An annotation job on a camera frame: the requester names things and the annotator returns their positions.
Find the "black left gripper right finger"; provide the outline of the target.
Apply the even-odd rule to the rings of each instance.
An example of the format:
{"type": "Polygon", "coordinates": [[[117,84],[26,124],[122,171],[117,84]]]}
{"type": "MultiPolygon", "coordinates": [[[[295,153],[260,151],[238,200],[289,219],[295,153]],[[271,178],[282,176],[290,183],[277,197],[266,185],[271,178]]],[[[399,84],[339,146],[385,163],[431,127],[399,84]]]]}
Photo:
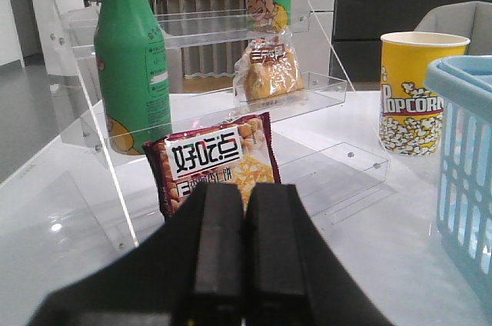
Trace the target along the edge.
{"type": "Polygon", "coordinates": [[[245,218],[247,325],[302,325],[308,301],[288,189],[258,183],[245,218]]]}

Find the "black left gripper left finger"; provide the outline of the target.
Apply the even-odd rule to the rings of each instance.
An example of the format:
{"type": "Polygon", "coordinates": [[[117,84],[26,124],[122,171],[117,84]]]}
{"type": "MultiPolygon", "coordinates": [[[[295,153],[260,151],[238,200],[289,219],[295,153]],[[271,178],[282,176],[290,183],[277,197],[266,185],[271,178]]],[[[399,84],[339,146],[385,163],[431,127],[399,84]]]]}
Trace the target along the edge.
{"type": "Polygon", "coordinates": [[[200,183],[178,210],[196,207],[199,220],[191,288],[173,325],[240,325],[243,203],[235,185],[200,183]]]}

